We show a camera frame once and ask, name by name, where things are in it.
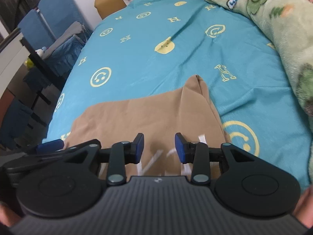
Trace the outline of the person's left hand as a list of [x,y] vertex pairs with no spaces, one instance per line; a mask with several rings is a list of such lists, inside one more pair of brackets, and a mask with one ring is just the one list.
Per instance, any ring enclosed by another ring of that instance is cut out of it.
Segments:
[[0,203],[0,223],[12,227],[21,221],[21,217],[12,211],[4,202]]

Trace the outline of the person's right hand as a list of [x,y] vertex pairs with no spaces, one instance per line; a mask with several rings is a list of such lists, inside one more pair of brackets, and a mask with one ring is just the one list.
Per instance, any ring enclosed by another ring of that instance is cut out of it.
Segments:
[[293,215],[307,228],[313,225],[313,188],[308,187],[296,205]]

